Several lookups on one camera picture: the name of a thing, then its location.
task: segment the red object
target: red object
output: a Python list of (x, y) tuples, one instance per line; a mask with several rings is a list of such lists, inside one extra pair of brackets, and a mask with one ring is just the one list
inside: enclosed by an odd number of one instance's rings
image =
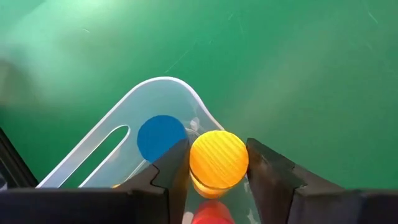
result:
[(219, 201), (203, 202), (193, 216), (192, 224), (235, 224), (228, 208)]

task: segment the clear plastic container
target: clear plastic container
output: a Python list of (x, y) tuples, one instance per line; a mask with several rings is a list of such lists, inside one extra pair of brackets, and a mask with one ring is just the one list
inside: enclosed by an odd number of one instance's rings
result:
[(137, 147), (137, 133), (148, 119), (160, 114), (177, 118), (192, 140), (206, 131), (223, 129), (184, 81), (151, 78), (136, 85), (116, 103), (37, 187), (60, 187), (121, 126), (129, 128), (126, 136), (79, 187), (111, 187), (124, 182), (149, 165)]

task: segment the blue sticker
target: blue sticker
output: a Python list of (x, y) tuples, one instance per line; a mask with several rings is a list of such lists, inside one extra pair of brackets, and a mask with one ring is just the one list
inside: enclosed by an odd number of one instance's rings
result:
[(179, 140), (186, 138), (184, 125), (179, 120), (158, 115), (147, 120), (138, 130), (137, 145), (143, 158), (153, 163)]

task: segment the green surface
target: green surface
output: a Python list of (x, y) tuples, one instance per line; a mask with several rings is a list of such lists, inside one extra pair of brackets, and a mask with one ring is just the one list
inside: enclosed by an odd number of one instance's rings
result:
[(41, 180), (134, 85), (168, 75), (227, 130), (322, 177), (398, 187), (397, 11), (396, 0), (1, 1), (0, 126)]

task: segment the yellow ball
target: yellow ball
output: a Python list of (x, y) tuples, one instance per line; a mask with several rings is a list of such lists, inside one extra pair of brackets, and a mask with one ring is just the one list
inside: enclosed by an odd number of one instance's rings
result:
[(209, 131), (192, 144), (190, 175), (197, 192), (206, 198), (218, 198), (235, 186), (249, 164), (246, 146), (227, 131)]

